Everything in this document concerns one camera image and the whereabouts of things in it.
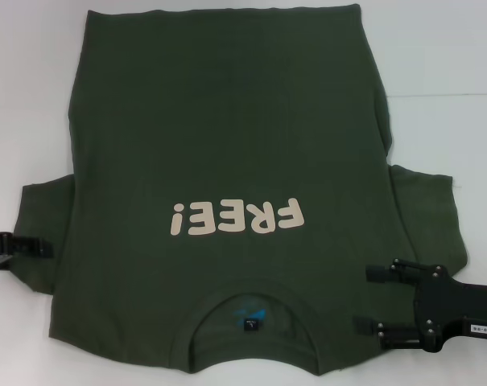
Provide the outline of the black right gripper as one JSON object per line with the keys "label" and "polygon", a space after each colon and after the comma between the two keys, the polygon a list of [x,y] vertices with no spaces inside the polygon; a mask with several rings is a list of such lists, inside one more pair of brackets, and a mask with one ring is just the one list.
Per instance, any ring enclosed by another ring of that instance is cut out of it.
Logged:
{"label": "black right gripper", "polygon": [[378,339],[382,350],[421,349],[436,353],[452,338],[487,339],[487,285],[455,280],[440,265],[394,259],[386,266],[367,265],[369,282],[418,282],[415,325],[354,317],[359,335]]}

